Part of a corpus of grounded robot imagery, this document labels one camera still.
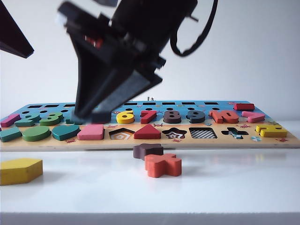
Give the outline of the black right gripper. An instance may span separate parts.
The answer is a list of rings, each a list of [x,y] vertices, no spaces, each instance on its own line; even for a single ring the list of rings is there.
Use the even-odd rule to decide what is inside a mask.
[[[112,110],[162,82],[155,73],[165,65],[160,53],[165,29],[153,1],[121,1],[112,18],[94,17],[70,1],[58,12],[78,57],[78,87],[74,117],[110,121]]]

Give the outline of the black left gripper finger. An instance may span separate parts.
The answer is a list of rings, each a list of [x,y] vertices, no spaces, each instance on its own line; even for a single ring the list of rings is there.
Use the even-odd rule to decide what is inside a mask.
[[[34,53],[34,49],[2,1],[0,1],[0,49],[22,58],[28,58]]]

